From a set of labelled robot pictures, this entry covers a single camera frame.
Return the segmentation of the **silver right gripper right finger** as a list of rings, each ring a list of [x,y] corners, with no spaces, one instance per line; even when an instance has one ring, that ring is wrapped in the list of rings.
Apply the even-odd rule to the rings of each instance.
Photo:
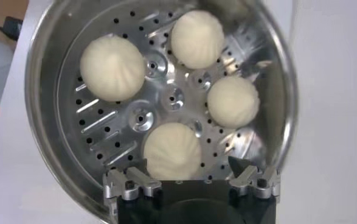
[[[259,168],[250,160],[228,157],[229,166],[234,177],[229,180],[229,185],[235,189],[239,196],[252,193],[254,197],[267,200],[274,197],[280,199],[280,174],[275,166]]]

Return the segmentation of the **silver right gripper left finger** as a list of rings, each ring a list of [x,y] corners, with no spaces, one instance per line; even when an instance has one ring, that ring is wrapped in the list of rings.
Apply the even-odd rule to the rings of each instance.
[[[118,219],[118,200],[134,201],[139,198],[140,191],[146,197],[153,198],[162,189],[162,183],[155,180],[136,167],[128,167],[123,171],[113,169],[103,174],[104,204],[109,207],[109,218]]]

